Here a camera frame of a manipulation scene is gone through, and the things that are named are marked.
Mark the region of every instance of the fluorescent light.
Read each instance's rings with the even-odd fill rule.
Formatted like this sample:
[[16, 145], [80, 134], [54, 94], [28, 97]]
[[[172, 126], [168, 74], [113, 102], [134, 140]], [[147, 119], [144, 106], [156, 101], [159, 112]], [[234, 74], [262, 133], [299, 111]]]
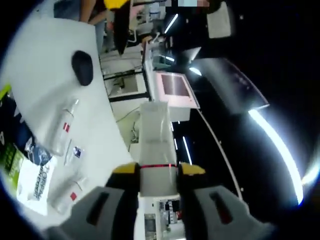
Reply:
[[291, 156], [284, 141], [280, 138], [278, 133], [270, 126], [270, 124], [260, 115], [260, 113], [252, 109], [249, 111], [250, 116], [256, 121], [256, 123], [265, 131], [268, 137], [272, 140], [279, 153], [281, 154], [286, 167], [289, 170], [289, 174], [292, 179], [295, 195], [298, 201], [298, 205], [304, 199], [304, 192], [302, 188], [301, 178], [298, 172], [297, 165]]
[[171, 22], [169, 23], [169, 25], [166, 27], [164, 34], [166, 34], [168, 32], [168, 30], [171, 28], [172, 24], [174, 24], [175, 20], [178, 18], [178, 14], [174, 15], [173, 19], [171, 20]]
[[195, 67], [190, 67], [189, 70], [194, 72], [195, 74], [197, 74], [199, 76], [202, 76], [201, 72], [198, 69], [196, 69]]
[[173, 139], [173, 140], [174, 140], [175, 150], [178, 150], [177, 141], [176, 141], [176, 139]]
[[188, 145], [187, 145], [187, 142], [186, 142], [186, 138], [183, 136], [182, 139], [183, 139], [183, 142], [184, 142], [186, 154], [188, 154], [190, 165], [192, 165], [192, 161], [191, 161], [191, 157], [190, 157], [190, 153], [189, 153], [189, 148], [188, 148]]
[[170, 60], [171, 62], [174, 62], [175, 60], [172, 57], [166, 56], [165, 59]]
[[317, 179], [320, 172], [320, 162], [317, 161], [317, 163], [306, 172], [305, 176], [302, 178], [302, 185], [310, 184], [314, 180]]

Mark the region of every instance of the red label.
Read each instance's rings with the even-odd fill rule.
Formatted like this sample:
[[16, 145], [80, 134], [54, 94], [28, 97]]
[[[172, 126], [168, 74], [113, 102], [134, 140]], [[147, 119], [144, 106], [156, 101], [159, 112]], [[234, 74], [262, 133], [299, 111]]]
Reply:
[[65, 130], [67, 133], [69, 132], [69, 128], [70, 128], [70, 125], [68, 125], [68, 123], [64, 123], [63, 124], [63, 130]]
[[74, 192], [72, 192], [70, 195], [70, 198], [72, 199], [72, 201], [74, 201], [74, 200], [76, 200], [77, 195]]

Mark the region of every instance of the white table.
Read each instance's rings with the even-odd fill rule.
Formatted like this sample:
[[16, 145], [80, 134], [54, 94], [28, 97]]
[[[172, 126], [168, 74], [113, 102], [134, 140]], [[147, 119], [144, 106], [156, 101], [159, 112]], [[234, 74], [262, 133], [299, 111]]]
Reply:
[[[71, 57], [76, 50], [91, 55], [93, 81], [89, 86], [80, 86], [73, 72]], [[105, 185], [115, 167], [132, 161], [105, 90], [94, 26], [66, 19], [30, 18], [16, 34], [3, 62], [0, 88], [8, 82], [22, 117], [44, 146], [60, 104], [67, 97], [79, 99], [69, 135], [85, 150], [82, 171], [90, 180], [85, 192]], [[71, 174], [63, 161], [58, 157], [49, 197]], [[27, 208], [23, 211], [40, 229], [68, 217], [50, 207], [48, 216]]]

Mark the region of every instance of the black computer mouse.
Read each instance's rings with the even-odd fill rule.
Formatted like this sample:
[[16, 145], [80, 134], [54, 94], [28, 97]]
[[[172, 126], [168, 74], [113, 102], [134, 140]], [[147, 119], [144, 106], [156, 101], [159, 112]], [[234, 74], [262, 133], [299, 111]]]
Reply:
[[72, 69], [82, 86], [88, 86], [94, 79], [94, 67], [91, 56], [84, 51], [76, 51], [71, 59]]

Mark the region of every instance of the desk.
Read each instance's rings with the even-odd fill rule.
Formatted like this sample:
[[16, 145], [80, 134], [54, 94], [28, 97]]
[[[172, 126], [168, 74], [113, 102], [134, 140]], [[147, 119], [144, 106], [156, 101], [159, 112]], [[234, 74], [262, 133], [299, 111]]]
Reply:
[[[89, 86], [80, 86], [71, 67], [76, 50], [91, 55], [93, 81]], [[105, 91], [94, 26], [67, 19], [29, 18], [8, 49], [0, 74], [0, 87], [11, 84], [22, 117], [44, 146], [60, 104], [68, 97], [79, 99], [69, 135], [85, 150], [82, 172], [90, 181], [85, 193], [104, 186], [115, 167], [132, 161]], [[63, 161], [58, 157], [49, 197], [71, 173]], [[26, 207], [23, 212], [40, 229], [68, 217], [50, 206], [48, 216]]]

